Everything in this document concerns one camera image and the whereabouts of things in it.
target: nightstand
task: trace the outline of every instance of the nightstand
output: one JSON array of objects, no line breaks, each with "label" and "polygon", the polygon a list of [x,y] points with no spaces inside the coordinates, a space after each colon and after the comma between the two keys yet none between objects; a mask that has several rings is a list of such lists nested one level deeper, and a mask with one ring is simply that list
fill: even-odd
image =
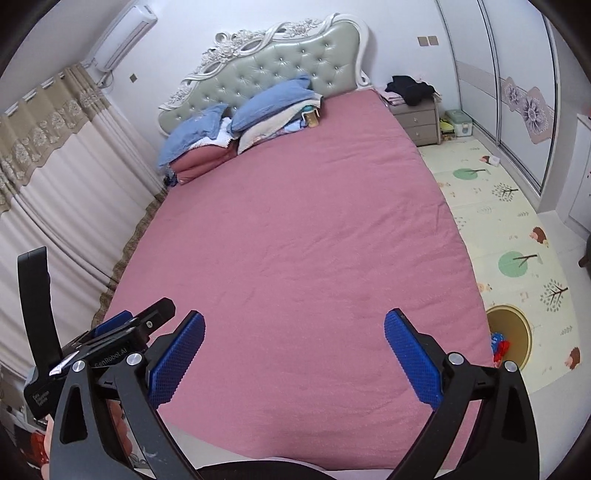
[{"label": "nightstand", "polygon": [[424,99],[417,106],[388,105],[388,108],[416,146],[441,143],[439,112],[432,98]]}]

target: blue pillow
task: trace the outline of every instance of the blue pillow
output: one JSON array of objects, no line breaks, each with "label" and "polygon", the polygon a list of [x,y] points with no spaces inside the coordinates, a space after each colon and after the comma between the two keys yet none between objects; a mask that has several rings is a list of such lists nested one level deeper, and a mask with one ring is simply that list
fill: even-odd
[{"label": "blue pillow", "polygon": [[191,145],[202,138],[217,138],[222,123],[222,115],[227,103],[218,103],[202,110],[175,128],[167,138],[158,157],[158,166],[165,167],[185,153]]},{"label": "blue pillow", "polygon": [[310,81],[310,76],[305,73],[257,93],[236,111],[228,132],[235,135],[294,103],[312,98],[314,91],[308,90]]}]

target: upholstered headboard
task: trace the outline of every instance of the upholstered headboard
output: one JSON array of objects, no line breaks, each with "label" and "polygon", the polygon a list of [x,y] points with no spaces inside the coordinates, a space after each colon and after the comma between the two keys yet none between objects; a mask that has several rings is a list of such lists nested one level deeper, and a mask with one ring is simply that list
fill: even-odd
[{"label": "upholstered headboard", "polygon": [[201,65],[182,81],[158,122],[170,133],[180,122],[214,103],[227,103],[233,115],[248,99],[302,72],[325,97],[369,85],[361,70],[368,28],[351,15],[324,21],[285,22],[266,31],[218,33]]}]

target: door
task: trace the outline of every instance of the door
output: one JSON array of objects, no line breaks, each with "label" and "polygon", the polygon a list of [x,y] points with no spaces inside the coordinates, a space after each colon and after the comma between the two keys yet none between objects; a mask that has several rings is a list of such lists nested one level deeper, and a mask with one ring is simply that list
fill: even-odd
[{"label": "door", "polygon": [[497,84],[491,40],[477,0],[439,0],[456,60],[462,109],[497,135]]},{"label": "door", "polygon": [[553,52],[544,17],[527,0],[482,3],[501,77],[501,147],[540,191],[556,108]]}]

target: folded towel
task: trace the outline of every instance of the folded towel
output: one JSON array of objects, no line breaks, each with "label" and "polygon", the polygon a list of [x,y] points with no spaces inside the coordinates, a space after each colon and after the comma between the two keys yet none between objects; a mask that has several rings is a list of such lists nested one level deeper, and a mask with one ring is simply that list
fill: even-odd
[{"label": "folded towel", "polygon": [[386,100],[390,105],[398,106],[406,103],[404,98],[402,98],[402,95],[394,92],[386,92],[386,90],[383,88],[374,88],[374,90],[378,92],[380,97]]}]

